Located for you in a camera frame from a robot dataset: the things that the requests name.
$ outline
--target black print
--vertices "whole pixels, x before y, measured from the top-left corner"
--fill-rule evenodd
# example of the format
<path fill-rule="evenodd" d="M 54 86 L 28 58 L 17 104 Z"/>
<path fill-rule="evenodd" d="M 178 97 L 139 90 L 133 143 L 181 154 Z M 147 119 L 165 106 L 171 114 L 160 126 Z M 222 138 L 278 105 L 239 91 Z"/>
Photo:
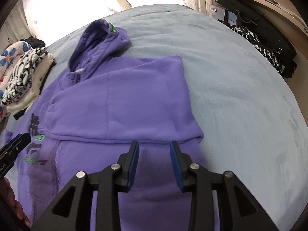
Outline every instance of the black print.
<path fill-rule="evenodd" d="M 30 152 L 31 149 L 33 149 L 33 148 L 41 148 L 41 146 L 42 146 L 41 144 L 36 144 L 34 142 L 30 143 L 29 146 L 27 146 L 27 149 L 26 149 L 27 150 L 27 154 Z"/>
<path fill-rule="evenodd" d="M 38 160 L 38 162 L 40 163 L 40 165 L 45 166 L 47 163 L 47 160 Z"/>
<path fill-rule="evenodd" d="M 39 125 L 38 116 L 35 116 L 34 114 L 32 114 L 31 115 L 31 124 L 29 125 L 29 128 L 28 128 L 28 133 L 31 136 L 38 136 L 39 135 L 38 131 L 37 131 L 38 125 Z"/>

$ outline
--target black bag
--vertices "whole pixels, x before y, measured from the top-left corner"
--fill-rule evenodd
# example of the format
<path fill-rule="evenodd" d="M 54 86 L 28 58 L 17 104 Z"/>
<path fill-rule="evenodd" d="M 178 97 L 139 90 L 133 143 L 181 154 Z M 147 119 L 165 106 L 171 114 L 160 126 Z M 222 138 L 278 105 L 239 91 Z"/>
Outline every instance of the black bag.
<path fill-rule="evenodd" d="M 296 51 L 289 40 L 264 16 L 240 0 L 216 0 L 227 10 L 236 14 L 243 26 L 258 35 L 263 45 L 269 45 L 279 62 L 285 66 L 282 76 L 291 78 L 297 65 L 293 61 Z"/>

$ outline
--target blue gripper pad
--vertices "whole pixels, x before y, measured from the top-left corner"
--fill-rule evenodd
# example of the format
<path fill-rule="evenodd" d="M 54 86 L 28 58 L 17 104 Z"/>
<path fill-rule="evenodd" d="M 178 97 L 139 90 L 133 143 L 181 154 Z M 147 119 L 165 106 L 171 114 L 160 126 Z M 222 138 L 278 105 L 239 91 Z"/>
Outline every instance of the blue gripper pad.
<path fill-rule="evenodd" d="M 175 179 L 177 181 L 177 186 L 182 191 L 184 188 L 183 181 L 182 181 L 182 170 L 180 167 L 179 160 L 177 158 L 176 151 L 174 149 L 173 143 L 170 143 L 170 158 L 172 162 L 172 167 L 175 175 Z"/>
<path fill-rule="evenodd" d="M 4 152 L 21 136 L 22 136 L 22 134 L 18 134 L 9 143 L 7 143 L 2 148 L 0 148 L 0 155 L 4 154 Z"/>
<path fill-rule="evenodd" d="M 128 182 L 127 182 L 128 190 L 130 190 L 131 187 L 134 185 L 138 159 L 139 159 L 139 142 L 136 143 L 134 153 L 133 153 L 133 156 L 131 158 L 131 163 L 129 165 Z"/>

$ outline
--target hoodie zipper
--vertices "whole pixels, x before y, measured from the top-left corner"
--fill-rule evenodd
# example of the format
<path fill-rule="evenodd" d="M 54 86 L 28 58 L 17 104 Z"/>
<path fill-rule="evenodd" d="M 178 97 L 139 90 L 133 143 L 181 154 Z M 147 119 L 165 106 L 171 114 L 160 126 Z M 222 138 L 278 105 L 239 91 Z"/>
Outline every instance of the hoodie zipper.
<path fill-rule="evenodd" d="M 79 73 L 76 74 L 76 84 L 77 84 L 78 82 L 80 82 L 80 74 L 79 74 Z"/>
<path fill-rule="evenodd" d="M 54 170 L 56 175 L 56 194 L 59 193 L 59 184 L 60 184 L 60 174 L 59 174 L 59 154 L 60 154 L 60 144 L 61 141 L 59 141 L 55 153 L 54 153 Z"/>

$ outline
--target finger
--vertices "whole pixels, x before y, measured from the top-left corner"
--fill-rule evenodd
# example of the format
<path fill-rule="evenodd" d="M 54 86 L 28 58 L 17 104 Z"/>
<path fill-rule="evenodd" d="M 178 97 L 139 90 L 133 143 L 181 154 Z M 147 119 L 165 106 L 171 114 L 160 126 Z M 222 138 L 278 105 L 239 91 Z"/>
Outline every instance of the finger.
<path fill-rule="evenodd" d="M 23 219 L 24 219 L 24 221 L 25 221 L 25 224 L 26 224 L 28 227 L 30 227 L 30 226 L 31 226 L 30 220 L 29 220 L 29 218 L 27 217 L 27 215 L 26 215 L 25 213 L 23 214 Z"/>
<path fill-rule="evenodd" d="M 11 187 L 7 189 L 7 200 L 10 205 L 15 206 L 15 194 Z"/>
<path fill-rule="evenodd" d="M 9 182 L 9 180 L 7 178 L 4 177 L 4 184 L 6 187 L 11 187 L 11 183 Z"/>
<path fill-rule="evenodd" d="M 19 218 L 19 219 L 23 219 L 23 216 L 24 216 L 24 214 L 23 214 L 23 207 L 21 206 L 21 204 L 19 203 L 19 201 L 18 200 L 16 200 L 16 215 L 17 215 L 17 217 Z"/>

